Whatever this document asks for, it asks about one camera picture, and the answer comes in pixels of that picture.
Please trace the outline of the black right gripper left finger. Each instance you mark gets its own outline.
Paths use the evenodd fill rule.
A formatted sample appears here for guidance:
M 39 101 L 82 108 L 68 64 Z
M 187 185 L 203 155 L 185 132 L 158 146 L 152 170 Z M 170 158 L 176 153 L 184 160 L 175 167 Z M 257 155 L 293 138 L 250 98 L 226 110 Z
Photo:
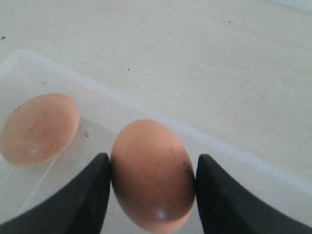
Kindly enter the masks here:
M 110 195 L 111 165 L 99 153 L 57 193 L 1 224 L 2 234 L 99 234 Z

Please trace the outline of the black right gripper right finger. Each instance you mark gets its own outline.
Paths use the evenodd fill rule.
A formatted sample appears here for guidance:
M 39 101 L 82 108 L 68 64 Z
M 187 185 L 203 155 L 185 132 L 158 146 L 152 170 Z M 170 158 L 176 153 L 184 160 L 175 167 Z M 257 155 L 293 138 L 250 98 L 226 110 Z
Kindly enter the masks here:
M 265 203 L 232 178 L 210 155 L 196 170 L 196 200 L 206 234 L 310 234 L 311 227 Z

